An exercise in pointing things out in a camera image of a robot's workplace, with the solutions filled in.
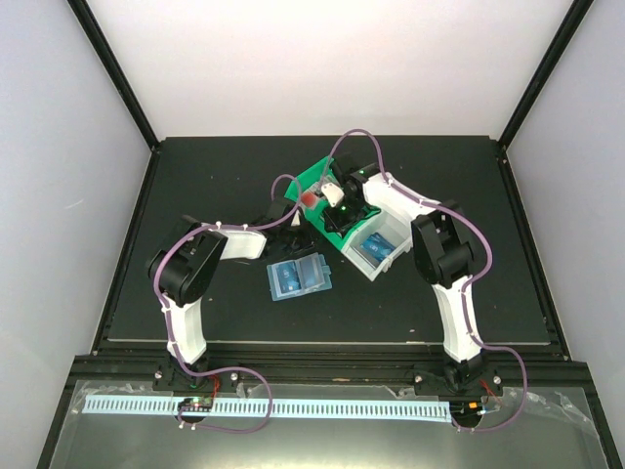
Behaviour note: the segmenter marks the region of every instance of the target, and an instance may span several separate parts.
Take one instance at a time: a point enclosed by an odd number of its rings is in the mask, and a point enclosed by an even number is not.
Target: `gray wall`
[[[89,352],[148,150],[66,2],[0,15],[0,467],[36,465]]]
[[[588,13],[510,158],[559,316],[625,457],[625,3]]]

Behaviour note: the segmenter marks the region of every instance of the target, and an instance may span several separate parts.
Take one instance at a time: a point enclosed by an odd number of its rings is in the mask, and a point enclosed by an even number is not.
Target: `clear plastic sheet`
[[[280,398],[437,399],[417,397],[412,388],[386,386],[274,385],[272,390]],[[262,386],[239,385],[224,396],[262,398],[266,392]],[[147,383],[78,383],[51,467],[607,467],[579,388],[531,388],[517,422],[487,435],[418,421],[304,419],[275,419],[247,436],[192,432],[163,416],[83,414],[86,396],[96,393],[171,395],[154,392]],[[507,388],[500,399],[499,410],[485,415],[480,425],[508,418],[520,403],[521,389]],[[211,420],[234,425],[231,418]],[[236,425],[252,423],[238,419]]]

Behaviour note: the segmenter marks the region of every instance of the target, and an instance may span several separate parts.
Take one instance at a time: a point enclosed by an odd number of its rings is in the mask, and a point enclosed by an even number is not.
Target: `white wall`
[[[596,1],[510,157],[571,354],[625,458],[625,3]]]
[[[0,467],[35,467],[148,159],[66,2],[0,15]]]
[[[571,0],[90,0],[162,139],[499,138]]]

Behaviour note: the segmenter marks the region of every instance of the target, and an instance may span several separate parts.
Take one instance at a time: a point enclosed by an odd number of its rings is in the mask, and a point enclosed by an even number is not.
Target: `black metal frame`
[[[76,381],[148,381],[152,382],[155,389],[188,392],[188,384],[177,381],[174,377],[171,357],[164,350],[164,344],[118,343],[106,339],[158,165],[159,142],[87,1],[67,0],[67,2],[83,26],[115,88],[135,119],[147,145],[152,150],[152,156],[106,299],[103,316],[93,343],[92,355],[76,357],[74,361],[39,461],[38,467],[42,468],[48,467],[54,454]],[[506,154],[507,147],[521,128],[538,94],[592,3],[593,0],[574,0],[572,2],[562,25],[522,95],[504,133],[498,142],[493,141],[493,156],[499,163],[502,181],[508,194],[525,257],[551,338],[551,344],[548,346],[516,347],[525,359],[529,384],[531,386],[583,388],[609,466],[620,468],[622,465],[616,446],[609,432],[604,411],[588,367],[585,363],[571,362],[568,359],[569,352],[564,341],[562,327]],[[271,382],[331,383],[336,378],[341,378],[342,382],[348,380],[348,383],[363,384],[366,382],[368,384],[385,384],[391,387],[411,385],[415,364],[440,362],[442,357],[443,350],[440,345],[411,346],[401,349],[396,347],[372,349],[364,346],[319,348],[308,346],[241,345],[233,347],[215,345],[210,350],[212,368],[226,365],[244,365],[258,369]],[[514,358],[507,354],[491,354],[489,357],[505,385],[520,386],[521,372]],[[159,376],[162,374],[160,379],[155,378],[156,371],[159,371]]]

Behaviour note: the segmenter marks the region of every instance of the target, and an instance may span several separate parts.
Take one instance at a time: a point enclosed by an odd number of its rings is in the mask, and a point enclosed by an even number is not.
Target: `black table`
[[[510,202],[487,137],[380,137],[387,170],[438,200],[453,198],[485,233],[491,273],[475,285],[481,337],[490,343],[546,344],[549,337]],[[169,138],[162,144],[139,231],[114,306],[110,341],[164,341],[146,261],[182,214],[201,221],[246,223],[265,213],[273,179],[297,175],[331,149],[336,137]],[[345,149],[375,158],[363,137]],[[435,295],[411,254],[370,282],[328,242],[318,252],[333,289],[273,302],[266,264],[225,261],[204,295],[209,343],[394,344],[442,342]]]

